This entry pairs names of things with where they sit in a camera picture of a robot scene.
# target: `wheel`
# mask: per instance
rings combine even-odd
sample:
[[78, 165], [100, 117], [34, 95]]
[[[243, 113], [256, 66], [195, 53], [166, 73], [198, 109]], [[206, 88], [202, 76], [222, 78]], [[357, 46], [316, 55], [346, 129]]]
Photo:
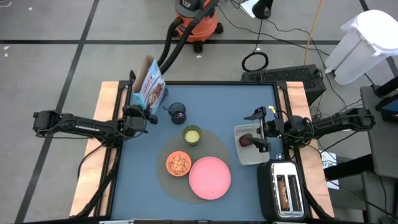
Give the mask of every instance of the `wheel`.
[[203, 44], [202, 42], [194, 42], [193, 43], [193, 51], [195, 53], [200, 53], [203, 51]]
[[217, 23], [217, 27], [215, 30], [216, 34], [222, 34], [224, 32], [224, 26], [222, 25], [222, 23]]
[[177, 30], [173, 30], [172, 36], [173, 37], [179, 37], [179, 34], [178, 34]]

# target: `shop vacuum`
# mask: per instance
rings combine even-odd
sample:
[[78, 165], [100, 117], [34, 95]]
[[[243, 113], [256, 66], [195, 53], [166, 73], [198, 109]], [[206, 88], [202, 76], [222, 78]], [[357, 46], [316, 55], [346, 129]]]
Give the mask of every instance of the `shop vacuum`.
[[[216, 6], [219, 0], [175, 0], [177, 18], [171, 23], [166, 37], [163, 53], [157, 64], [164, 74], [173, 64], [186, 42], [193, 44], [196, 53], [203, 50], [203, 42], [212, 34], [224, 32], [223, 25], [217, 20]], [[170, 57], [169, 54], [173, 35], [180, 40]]]

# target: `concrete floor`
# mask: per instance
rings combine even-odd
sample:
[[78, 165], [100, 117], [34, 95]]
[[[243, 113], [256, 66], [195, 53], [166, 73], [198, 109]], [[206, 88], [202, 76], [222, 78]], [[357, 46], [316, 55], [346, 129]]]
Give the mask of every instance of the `concrete floor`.
[[[0, 8], [0, 223], [16, 220], [22, 199], [32, 177], [44, 141], [34, 137], [31, 129], [33, 112], [52, 110], [58, 104], [67, 76], [73, 77], [67, 94], [64, 112], [92, 117], [98, 99], [100, 84], [104, 80], [128, 78], [130, 70], [137, 71], [145, 55], [158, 58], [162, 45], [80, 45], [81, 55], [76, 55], [78, 40], [93, 3], [97, 0], [14, 0], [9, 7]], [[396, 0], [366, 0], [370, 9], [386, 11], [398, 19]], [[220, 3], [227, 17], [237, 26], [258, 31], [259, 20], [250, 19], [242, 10], [234, 9], [229, 2]], [[301, 28], [310, 30], [318, 1], [275, 1], [271, 20], [280, 29]], [[340, 25], [363, 12], [359, 0], [325, 0], [313, 34], [315, 40], [337, 40], [344, 33]], [[174, 0], [99, 0], [87, 40], [164, 40], [167, 27], [173, 21]], [[219, 14], [225, 33], [212, 39], [256, 40], [257, 35], [232, 27]], [[264, 21], [262, 31], [280, 39], [306, 40], [299, 31], [279, 32]], [[271, 38], [262, 36], [262, 40]], [[27, 40], [12, 42], [9, 40]], [[51, 43], [35, 40], [56, 40]], [[258, 47], [270, 57], [269, 69], [303, 64], [304, 50], [294, 45], [261, 44]], [[319, 45], [330, 53], [334, 45]], [[239, 80], [243, 72], [242, 59], [252, 52], [254, 44], [209, 44], [197, 58], [187, 45], [168, 70], [167, 80]], [[322, 68], [316, 52], [308, 53], [308, 61]], [[72, 60], [78, 59], [75, 72], [70, 70]], [[258, 67], [260, 58], [250, 60]], [[390, 67], [383, 61], [368, 75], [377, 84], [393, 78]], [[359, 99], [359, 88], [370, 85], [361, 77], [354, 83], [339, 86], [329, 75], [331, 84], [347, 104]], [[343, 108], [343, 103], [328, 90], [322, 98], [320, 109], [333, 114]], [[351, 132], [327, 135], [321, 138], [327, 147]], [[76, 187], [76, 172], [83, 157], [85, 140], [53, 140], [40, 176], [35, 175], [35, 186], [25, 222], [67, 218]], [[370, 153], [366, 133], [359, 133], [330, 149], [339, 156], [356, 158]], [[344, 220], [360, 220], [361, 214], [335, 207], [336, 215]]]

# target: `wooden table edge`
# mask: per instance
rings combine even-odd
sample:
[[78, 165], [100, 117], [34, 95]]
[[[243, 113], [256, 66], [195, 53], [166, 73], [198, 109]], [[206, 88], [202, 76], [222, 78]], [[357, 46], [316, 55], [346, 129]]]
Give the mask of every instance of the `wooden table edge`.
[[[118, 85], [119, 82], [102, 83], [93, 119], [100, 121], [112, 119], [114, 104], [118, 92]], [[287, 82], [287, 93], [289, 94], [292, 114], [311, 118], [303, 83]], [[284, 96], [281, 90], [279, 91], [279, 98], [282, 109], [286, 110]], [[97, 140], [89, 139], [87, 142], [85, 155], [90, 153], [99, 144], [100, 143]], [[316, 141], [312, 141], [311, 146], [318, 148]], [[319, 153], [316, 152], [314, 148], [304, 147], [300, 150], [300, 154], [302, 156], [304, 176], [308, 190], [317, 200], [319, 205], [324, 209], [324, 211], [326, 211], [327, 214], [334, 216]], [[78, 212], [80, 212], [98, 189], [104, 157], [105, 150], [100, 149], [97, 153], [87, 158], [85, 163], [82, 165], [80, 178], [76, 186], [75, 196], [73, 198], [72, 207], [70, 210], [70, 215], [76, 215]], [[114, 152], [112, 152], [110, 157], [110, 163], [113, 162], [113, 159]], [[99, 212], [100, 215], [105, 215], [106, 213], [108, 197], [109, 186], [103, 195], [103, 200], [101, 202], [102, 206]]]

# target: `white container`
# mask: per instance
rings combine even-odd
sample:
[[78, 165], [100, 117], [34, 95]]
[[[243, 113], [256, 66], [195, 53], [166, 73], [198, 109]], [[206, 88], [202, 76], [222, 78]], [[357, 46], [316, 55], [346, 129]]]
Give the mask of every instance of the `white container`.
[[257, 128], [260, 124], [247, 124], [235, 127], [235, 144], [238, 152], [239, 162], [242, 165], [254, 165], [269, 161], [268, 152], [260, 152], [255, 145], [242, 147], [239, 143], [239, 138], [244, 134], [252, 134], [254, 138], [260, 138], [260, 134], [257, 133]]
[[347, 33], [325, 62], [340, 85], [355, 81], [386, 57], [398, 55], [398, 22], [385, 12], [362, 12], [341, 30]]

